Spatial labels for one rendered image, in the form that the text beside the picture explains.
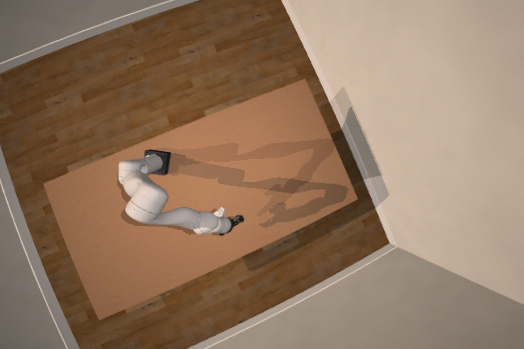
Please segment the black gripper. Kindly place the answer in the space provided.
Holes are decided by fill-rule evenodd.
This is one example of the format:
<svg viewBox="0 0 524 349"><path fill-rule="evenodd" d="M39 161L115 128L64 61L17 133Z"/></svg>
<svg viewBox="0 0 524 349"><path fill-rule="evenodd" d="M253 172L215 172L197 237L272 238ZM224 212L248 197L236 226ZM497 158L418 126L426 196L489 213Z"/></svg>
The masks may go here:
<svg viewBox="0 0 524 349"><path fill-rule="evenodd" d="M244 222L244 217L242 215L237 215L236 218L234 218L234 219L231 219L231 218L228 218L228 219L231 221L231 228L230 228L230 230L228 232L223 233L223 235L220 235L222 233L218 233L220 236L224 236L224 234L230 233L232 231L233 227L236 226L236 223L238 225L240 222L241 223Z"/></svg>

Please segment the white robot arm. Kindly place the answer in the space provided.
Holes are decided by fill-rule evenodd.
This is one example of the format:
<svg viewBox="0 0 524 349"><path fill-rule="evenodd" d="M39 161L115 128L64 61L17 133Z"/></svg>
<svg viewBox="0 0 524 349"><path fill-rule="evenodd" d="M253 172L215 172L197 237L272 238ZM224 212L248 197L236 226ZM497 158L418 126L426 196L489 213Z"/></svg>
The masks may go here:
<svg viewBox="0 0 524 349"><path fill-rule="evenodd" d="M159 185L151 183L147 175L162 167L162 159L156 154L151 154L132 160L121 161L118 173L119 182L124 186L126 193L131 197L134 195L125 208L131 218L146 224L181 226L193 229L199 235L213 232L226 233L230 230L231 221L223 217L226 211L224 207L219 208L214 214L188 207L161 212L168 201L168 194ZM142 172L140 172L141 165ZM215 214L219 217L217 218Z"/></svg>

